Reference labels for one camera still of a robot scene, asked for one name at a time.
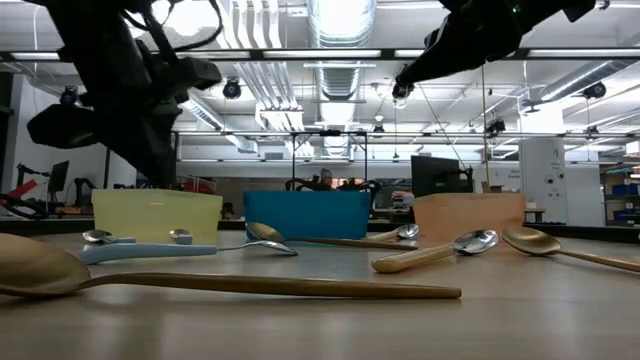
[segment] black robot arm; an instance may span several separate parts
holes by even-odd
[[[29,122],[28,130],[34,142],[57,148],[100,142],[150,181],[168,187],[175,182],[171,128],[182,112],[178,104],[188,100],[187,89],[206,89],[221,76],[209,61],[178,58],[179,49],[171,48],[153,17],[154,1],[29,0],[49,11],[64,42],[60,59],[73,62],[87,93],[80,96],[85,107],[52,105]],[[222,23],[218,5],[210,3],[219,28],[207,42],[220,33]],[[127,11],[142,15],[157,54],[132,38],[124,20]]]
[[[520,46],[522,36],[563,10],[574,22],[595,0],[440,0],[451,13],[424,39],[425,51],[396,77],[394,98],[405,98],[413,84],[499,60]]]

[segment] blue bin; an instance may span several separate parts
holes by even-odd
[[[269,225],[286,238],[361,239],[367,235],[369,193],[247,191],[244,211],[247,222]]]

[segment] ceiling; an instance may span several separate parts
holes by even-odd
[[[300,0],[278,1],[280,13],[280,38],[283,46],[288,48],[305,48],[310,46],[308,17],[303,16],[306,4]],[[375,24],[369,42],[376,48],[418,48],[423,46],[423,38],[433,29],[438,28],[447,11],[425,4],[433,1],[394,1],[379,0],[375,14]],[[537,26],[523,40],[524,47],[604,47],[621,46],[626,40],[640,33],[639,1],[612,1],[614,4],[638,5],[636,7],[611,7],[606,11],[593,10],[584,18],[570,24],[564,14],[559,13]],[[45,8],[37,8],[30,4],[0,1],[0,50],[54,50],[62,45]],[[213,28],[205,27],[193,37],[181,37],[173,29],[167,28],[167,35],[174,45],[180,45],[203,39]],[[150,46],[147,35],[144,39]],[[395,109],[390,96],[385,97],[392,79],[401,69],[402,62],[371,62],[373,68],[364,70],[361,79],[358,99],[365,103],[356,106],[351,129],[370,131],[376,124],[374,117],[382,115],[382,124],[386,131],[423,131],[438,130],[437,119],[443,123],[447,131],[468,131],[469,122],[478,120],[474,126],[481,125],[479,115],[483,113],[483,102],[489,108],[511,91],[525,86],[524,69],[526,65],[527,84],[532,87],[543,86],[554,82],[564,75],[578,69],[585,62],[576,61],[499,61],[487,64],[483,75],[480,69],[467,71],[450,77],[441,78],[422,85],[424,94],[417,89],[412,94],[405,109]],[[230,63],[219,63],[221,73],[225,77],[236,77],[238,74]],[[21,70],[26,64],[17,65]],[[304,109],[303,123],[308,130],[317,130],[322,123],[318,111],[318,94],[314,83],[313,70],[305,69],[302,62],[287,63],[289,78],[293,84],[296,98]],[[9,70],[0,65],[0,70]],[[64,86],[79,83],[76,71],[68,64],[40,64],[38,80],[48,86]],[[583,129],[588,123],[632,111],[638,107],[638,91],[628,91],[640,84],[640,66],[629,68],[613,75],[604,81],[608,88],[607,97],[602,104],[594,102],[587,112],[584,99],[569,98],[563,102],[565,126],[567,130]],[[226,100],[222,95],[222,86],[216,86],[206,94],[202,94],[208,105],[220,114],[229,127],[245,131],[261,130],[254,120],[256,100],[248,89],[236,100]],[[433,112],[424,96],[430,101]],[[507,131],[517,131],[518,111],[516,102],[511,106],[500,108],[499,114],[507,125]],[[640,121],[620,122],[607,131],[632,131],[640,128]],[[196,118],[185,112],[176,123],[176,129],[184,131],[201,130]],[[401,139],[408,142],[412,139]],[[194,144],[229,144],[223,137],[207,137],[189,140]],[[445,142],[446,140],[429,140]],[[477,140],[468,139],[469,143]]]

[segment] gold spoon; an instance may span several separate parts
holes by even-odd
[[[373,242],[373,241],[364,241],[364,240],[347,240],[347,239],[330,239],[330,238],[287,239],[282,234],[280,234],[278,230],[272,228],[269,225],[250,222],[246,224],[246,227],[247,227],[247,230],[249,230],[249,232],[253,234],[253,236],[257,237],[258,239],[281,242],[281,243],[284,243],[287,241],[303,241],[303,242],[316,243],[316,244],[364,247],[364,248],[373,248],[373,249],[391,249],[391,250],[416,250],[417,249],[416,246],[412,246],[412,245]]]
[[[509,245],[529,255],[546,256],[562,254],[602,265],[640,272],[640,264],[637,263],[564,250],[560,242],[558,242],[558,239],[535,229],[524,227],[507,228],[502,231],[502,238]]]
[[[91,279],[75,256],[52,245],[0,234],[0,294],[54,297],[107,284],[252,294],[387,299],[455,299],[460,289],[371,282],[234,275],[130,273]]]

